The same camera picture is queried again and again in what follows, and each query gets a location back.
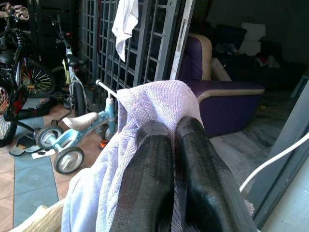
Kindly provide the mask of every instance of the knit fabric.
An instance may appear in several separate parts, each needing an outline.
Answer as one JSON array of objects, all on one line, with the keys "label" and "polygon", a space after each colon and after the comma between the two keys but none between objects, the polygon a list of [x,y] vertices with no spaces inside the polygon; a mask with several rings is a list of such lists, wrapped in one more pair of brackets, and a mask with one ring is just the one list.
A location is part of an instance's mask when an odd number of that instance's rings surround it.
[{"label": "knit fabric", "polygon": [[[64,202],[62,232],[110,230],[122,176],[135,154],[135,136],[144,123],[149,120],[164,123],[169,130],[175,154],[175,130],[178,122],[184,116],[192,116],[202,122],[195,95],[181,81],[152,82],[119,90],[117,94],[118,132],[93,166],[81,170],[71,180]],[[175,185],[172,232],[182,231],[181,221]]]}]

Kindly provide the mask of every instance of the white cable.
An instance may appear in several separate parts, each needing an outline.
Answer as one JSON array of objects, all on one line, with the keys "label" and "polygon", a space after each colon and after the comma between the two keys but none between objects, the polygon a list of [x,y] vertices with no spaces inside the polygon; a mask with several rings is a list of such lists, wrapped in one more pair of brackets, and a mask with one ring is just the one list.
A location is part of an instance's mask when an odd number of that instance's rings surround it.
[{"label": "white cable", "polygon": [[242,192],[245,187],[247,186],[247,184],[264,168],[266,168],[268,165],[272,164],[273,162],[281,159],[283,156],[287,155],[288,153],[290,153],[291,151],[293,151],[295,148],[297,148],[298,146],[300,146],[301,144],[303,144],[306,140],[309,139],[309,132],[302,137],[300,140],[298,140],[296,143],[294,143],[292,146],[290,146],[289,148],[285,149],[284,151],[282,151],[281,153],[279,153],[278,155],[274,156],[273,158],[271,158],[270,160],[266,161],[265,163],[263,163],[262,165],[260,165],[257,169],[255,169],[250,176],[245,180],[245,182],[243,182],[243,184],[240,186],[239,190],[240,192]]}]

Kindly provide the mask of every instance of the purple sofa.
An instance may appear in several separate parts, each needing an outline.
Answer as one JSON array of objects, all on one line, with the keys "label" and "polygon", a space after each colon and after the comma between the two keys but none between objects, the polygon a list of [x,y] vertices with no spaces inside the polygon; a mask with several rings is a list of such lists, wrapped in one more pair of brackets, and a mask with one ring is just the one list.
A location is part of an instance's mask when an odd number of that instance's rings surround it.
[{"label": "purple sofa", "polygon": [[207,37],[189,34],[178,77],[197,97],[208,137],[244,129],[264,92],[261,85],[231,81],[223,67],[213,65],[211,52]]}]

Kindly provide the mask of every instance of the beige seat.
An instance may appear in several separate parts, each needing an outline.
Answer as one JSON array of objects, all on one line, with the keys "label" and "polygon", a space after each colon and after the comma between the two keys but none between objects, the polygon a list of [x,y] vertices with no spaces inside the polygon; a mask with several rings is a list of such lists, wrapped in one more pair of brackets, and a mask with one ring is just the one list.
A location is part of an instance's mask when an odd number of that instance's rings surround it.
[{"label": "beige seat", "polygon": [[71,129],[76,131],[83,131],[97,120],[98,114],[91,112],[89,114],[79,117],[65,117],[62,121]]}]

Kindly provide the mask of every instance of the white towel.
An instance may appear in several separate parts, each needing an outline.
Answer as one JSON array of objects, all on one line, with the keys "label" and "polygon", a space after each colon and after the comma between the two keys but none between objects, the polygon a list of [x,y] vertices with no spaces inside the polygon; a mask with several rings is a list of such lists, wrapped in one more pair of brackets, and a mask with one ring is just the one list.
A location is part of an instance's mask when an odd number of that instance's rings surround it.
[{"label": "white towel", "polygon": [[[62,232],[108,232],[126,166],[135,154],[135,135],[149,120],[166,125],[175,154],[175,130],[184,116],[200,122],[194,93],[181,81],[158,81],[118,91],[118,133],[89,169],[71,181],[63,207]],[[181,232],[177,186],[171,231]]]},{"label": "white towel", "polygon": [[126,39],[132,37],[132,30],[139,19],[138,0],[120,0],[112,32],[116,36],[116,51],[120,59],[126,61]]}]

